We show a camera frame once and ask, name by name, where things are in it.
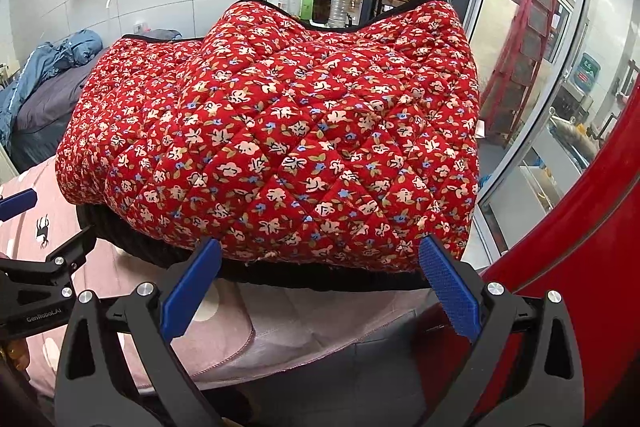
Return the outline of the red floral quilted jacket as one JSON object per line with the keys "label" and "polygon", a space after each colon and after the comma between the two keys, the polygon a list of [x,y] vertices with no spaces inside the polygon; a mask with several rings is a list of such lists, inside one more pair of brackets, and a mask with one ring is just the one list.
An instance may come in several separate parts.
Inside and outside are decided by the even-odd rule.
{"label": "red floral quilted jacket", "polygon": [[118,39],[55,156],[62,195],[178,248],[410,273],[434,236],[469,240],[477,70],[446,0],[326,29],[264,0],[201,39]]}

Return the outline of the blue crumpled duvet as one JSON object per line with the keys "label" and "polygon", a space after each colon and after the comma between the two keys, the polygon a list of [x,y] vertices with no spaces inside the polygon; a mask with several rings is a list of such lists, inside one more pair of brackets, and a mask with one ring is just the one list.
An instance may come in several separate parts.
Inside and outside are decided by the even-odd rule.
{"label": "blue crumpled duvet", "polygon": [[90,29],[81,29],[58,44],[38,44],[25,65],[1,89],[1,145],[9,150],[17,114],[29,95],[58,74],[86,65],[102,49],[101,37]]}

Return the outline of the pink polka dot blanket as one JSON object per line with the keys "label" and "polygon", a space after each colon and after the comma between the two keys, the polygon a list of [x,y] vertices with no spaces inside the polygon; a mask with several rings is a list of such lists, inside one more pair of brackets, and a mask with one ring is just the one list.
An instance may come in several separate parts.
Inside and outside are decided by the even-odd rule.
{"label": "pink polka dot blanket", "polygon": [[[76,210],[55,181],[54,157],[1,182],[1,197],[28,188],[38,202],[21,216],[1,221],[1,254],[42,261],[79,232]],[[99,297],[128,295],[137,283],[158,282],[163,270],[98,239],[86,264],[73,275],[78,291]],[[216,388],[296,369],[342,350],[396,320],[424,308],[430,291],[319,293],[218,280],[186,333],[171,343],[198,387]],[[65,326],[28,338],[30,381],[53,395]]]}

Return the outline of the red step ladder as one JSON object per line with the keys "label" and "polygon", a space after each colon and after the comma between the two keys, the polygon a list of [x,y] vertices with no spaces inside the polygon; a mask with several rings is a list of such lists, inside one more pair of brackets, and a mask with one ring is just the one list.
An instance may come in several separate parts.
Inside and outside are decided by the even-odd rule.
{"label": "red step ladder", "polygon": [[480,119],[486,138],[506,146],[518,123],[539,74],[552,35],[558,0],[518,0],[511,26],[480,97]]}

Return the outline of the dark brown bottle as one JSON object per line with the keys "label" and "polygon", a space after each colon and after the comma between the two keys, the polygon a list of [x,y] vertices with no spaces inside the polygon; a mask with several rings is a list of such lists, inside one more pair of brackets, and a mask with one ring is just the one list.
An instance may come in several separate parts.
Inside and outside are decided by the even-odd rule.
{"label": "dark brown bottle", "polygon": [[332,0],[312,2],[311,21],[316,25],[326,25],[331,17]]}

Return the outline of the clear plastic bottle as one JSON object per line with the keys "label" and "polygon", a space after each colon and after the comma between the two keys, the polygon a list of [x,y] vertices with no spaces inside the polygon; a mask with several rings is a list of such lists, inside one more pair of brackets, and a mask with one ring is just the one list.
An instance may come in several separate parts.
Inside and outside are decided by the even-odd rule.
{"label": "clear plastic bottle", "polygon": [[349,0],[331,0],[329,28],[344,28],[347,22]]}

